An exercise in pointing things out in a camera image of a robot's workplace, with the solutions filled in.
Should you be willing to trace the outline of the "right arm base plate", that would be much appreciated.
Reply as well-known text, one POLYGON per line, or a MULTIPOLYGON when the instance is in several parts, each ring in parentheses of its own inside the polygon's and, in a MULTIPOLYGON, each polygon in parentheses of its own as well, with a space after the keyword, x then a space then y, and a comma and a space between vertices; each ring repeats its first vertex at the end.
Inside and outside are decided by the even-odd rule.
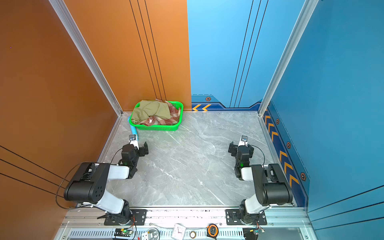
POLYGON ((226 213, 227 225, 229 226, 235 226, 235 225, 266 226, 268 224, 265 213, 242 214, 239 209, 226 209, 225 213, 226 213))

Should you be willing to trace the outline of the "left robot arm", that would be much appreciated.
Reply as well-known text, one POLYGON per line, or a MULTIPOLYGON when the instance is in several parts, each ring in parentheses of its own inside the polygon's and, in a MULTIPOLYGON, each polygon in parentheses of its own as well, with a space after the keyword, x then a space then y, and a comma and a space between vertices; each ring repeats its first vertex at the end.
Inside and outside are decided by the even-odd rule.
POLYGON ((129 202, 106 190, 109 180, 132 179, 137 172, 140 157, 149 154, 149 147, 127 144, 122 147, 122 158, 116 165, 111 163, 81 163, 64 190, 66 201, 85 204, 105 212, 101 219, 119 225, 133 225, 134 214, 129 202))

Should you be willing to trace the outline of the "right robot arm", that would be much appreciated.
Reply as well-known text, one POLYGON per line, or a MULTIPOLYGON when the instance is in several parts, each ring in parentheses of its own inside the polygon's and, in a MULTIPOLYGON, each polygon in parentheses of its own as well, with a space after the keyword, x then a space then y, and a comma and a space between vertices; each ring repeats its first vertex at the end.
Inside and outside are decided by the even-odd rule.
POLYGON ((228 152, 235 157, 235 175, 241 181, 254 184, 255 193, 241 202, 239 213, 235 219, 245 225, 264 224, 262 220, 265 210, 272 205, 290 204, 294 195, 279 164, 251 165, 250 159, 257 146, 241 141, 236 146, 229 144, 228 152))

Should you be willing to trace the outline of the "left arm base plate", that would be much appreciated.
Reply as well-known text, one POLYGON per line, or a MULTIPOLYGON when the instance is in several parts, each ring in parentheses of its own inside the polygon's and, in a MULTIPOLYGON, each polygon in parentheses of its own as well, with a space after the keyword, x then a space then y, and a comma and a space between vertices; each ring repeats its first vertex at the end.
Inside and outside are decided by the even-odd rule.
POLYGON ((130 209, 128 215, 121 214, 106 214, 104 218, 105 226, 143 226, 147 217, 146 209, 130 209))

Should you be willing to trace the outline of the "olive green skirt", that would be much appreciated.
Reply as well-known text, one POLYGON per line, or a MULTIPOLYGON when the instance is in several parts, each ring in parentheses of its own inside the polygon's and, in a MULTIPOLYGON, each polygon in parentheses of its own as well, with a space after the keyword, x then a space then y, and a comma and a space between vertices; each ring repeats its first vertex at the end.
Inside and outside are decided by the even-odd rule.
POLYGON ((171 111, 169 105, 160 101, 141 101, 139 106, 132 111, 131 121, 133 124, 148 120, 150 117, 159 117, 161 119, 170 119, 171 111))

